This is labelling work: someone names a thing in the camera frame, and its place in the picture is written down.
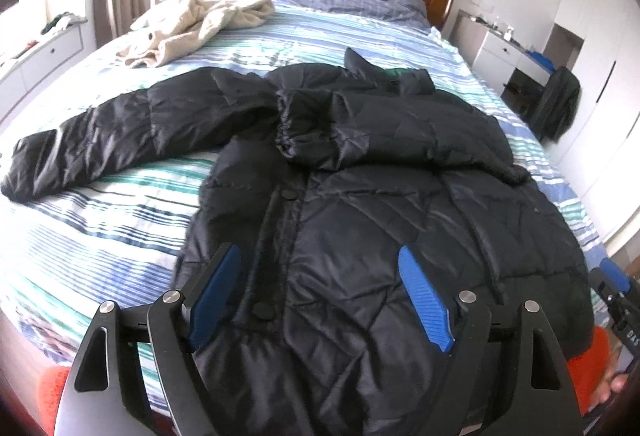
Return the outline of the person's right hand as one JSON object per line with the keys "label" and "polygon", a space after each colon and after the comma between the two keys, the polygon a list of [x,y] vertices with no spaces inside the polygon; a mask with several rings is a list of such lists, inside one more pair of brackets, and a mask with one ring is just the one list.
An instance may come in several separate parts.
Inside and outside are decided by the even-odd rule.
{"label": "person's right hand", "polygon": [[592,395],[593,406],[606,404],[613,395],[620,393],[628,380],[627,373],[606,371]]}

